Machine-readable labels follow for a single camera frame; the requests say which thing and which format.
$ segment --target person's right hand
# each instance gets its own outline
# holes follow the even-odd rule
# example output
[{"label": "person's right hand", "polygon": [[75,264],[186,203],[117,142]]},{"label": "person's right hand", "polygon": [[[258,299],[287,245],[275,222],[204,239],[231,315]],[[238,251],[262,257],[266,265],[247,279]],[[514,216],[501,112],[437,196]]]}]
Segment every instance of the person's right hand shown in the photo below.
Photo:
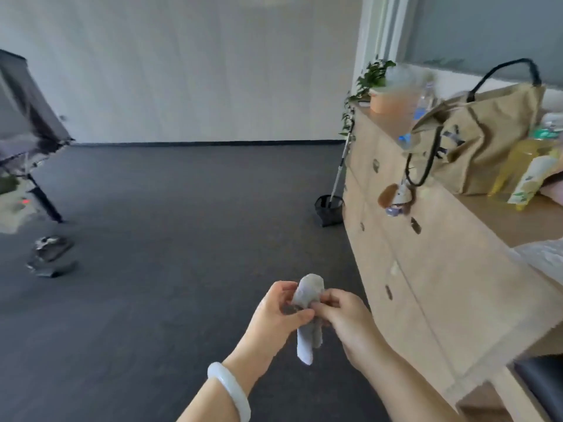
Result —
[{"label": "person's right hand", "polygon": [[365,372],[374,353],[389,348],[372,314],[361,298],[344,290],[328,289],[320,301],[311,304],[315,314],[332,324],[350,363]]}]

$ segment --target yellow beverage bottle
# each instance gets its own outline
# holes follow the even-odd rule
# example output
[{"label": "yellow beverage bottle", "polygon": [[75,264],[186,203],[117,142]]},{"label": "yellow beverage bottle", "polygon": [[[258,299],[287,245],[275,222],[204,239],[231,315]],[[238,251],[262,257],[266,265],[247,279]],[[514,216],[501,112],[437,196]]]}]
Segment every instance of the yellow beverage bottle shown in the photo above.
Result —
[{"label": "yellow beverage bottle", "polygon": [[514,145],[489,197],[514,205],[516,210],[524,210],[559,161],[561,124],[563,113],[548,113],[541,126]]}]

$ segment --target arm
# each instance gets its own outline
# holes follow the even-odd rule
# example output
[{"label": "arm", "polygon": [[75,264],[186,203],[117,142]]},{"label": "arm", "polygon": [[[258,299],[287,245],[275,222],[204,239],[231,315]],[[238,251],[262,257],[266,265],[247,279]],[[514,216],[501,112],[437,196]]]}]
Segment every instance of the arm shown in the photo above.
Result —
[{"label": "arm", "polygon": [[[224,361],[223,366],[235,376],[248,397],[256,381],[266,373],[272,359],[285,345],[292,331],[313,319],[315,312],[304,309],[286,316],[282,306],[289,303],[297,283],[278,281],[262,299],[243,338]],[[239,413],[223,385],[208,379],[178,422],[238,422]]]},{"label": "arm", "polygon": [[368,308],[338,289],[312,305],[332,324],[352,365],[362,372],[394,422],[462,422],[463,419],[403,357],[387,344]]}]

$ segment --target bag handle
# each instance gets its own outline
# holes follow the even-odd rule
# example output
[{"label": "bag handle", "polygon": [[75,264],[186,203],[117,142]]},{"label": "bag handle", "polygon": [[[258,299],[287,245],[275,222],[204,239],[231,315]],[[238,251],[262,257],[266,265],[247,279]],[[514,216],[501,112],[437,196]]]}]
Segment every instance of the bag handle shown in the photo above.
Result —
[{"label": "bag handle", "polygon": [[432,148],[430,149],[430,158],[428,158],[428,162],[426,162],[426,168],[424,170],[424,173],[419,183],[414,183],[411,177],[409,176],[409,168],[410,168],[409,165],[411,164],[411,158],[413,156],[412,153],[410,153],[409,156],[406,158],[405,178],[411,186],[415,188],[421,187],[426,182],[426,178],[430,174],[430,170],[432,170],[432,165],[434,164],[434,157],[436,157],[436,155],[438,154],[438,149],[440,148],[440,143],[442,142],[443,128],[444,126],[440,126],[436,128],[436,134],[434,135],[434,142],[432,143]]},{"label": "bag handle", "polygon": [[467,94],[467,101],[475,102],[475,93],[477,93],[477,91],[481,88],[485,81],[487,81],[496,71],[507,66],[514,65],[515,63],[527,63],[528,67],[530,68],[531,83],[536,87],[542,85],[542,79],[539,77],[538,66],[534,63],[534,61],[530,58],[517,59],[516,61],[510,61],[496,65],[495,68],[487,72],[481,79],[481,81],[477,83],[475,88]]}]

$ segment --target black stand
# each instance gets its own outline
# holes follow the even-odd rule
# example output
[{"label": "black stand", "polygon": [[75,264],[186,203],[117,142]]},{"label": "black stand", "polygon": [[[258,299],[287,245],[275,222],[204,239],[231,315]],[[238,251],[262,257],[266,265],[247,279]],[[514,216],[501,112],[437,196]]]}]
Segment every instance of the black stand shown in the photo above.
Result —
[{"label": "black stand", "polygon": [[35,185],[35,188],[29,191],[29,193],[31,193],[37,199],[41,207],[43,207],[43,210],[45,210],[47,215],[52,220],[54,220],[57,223],[63,223],[61,214],[57,211],[51,200],[49,200],[49,198],[47,197],[45,192],[43,192],[41,187],[37,184],[35,179],[33,179],[33,177],[30,174],[27,175],[27,178]]}]

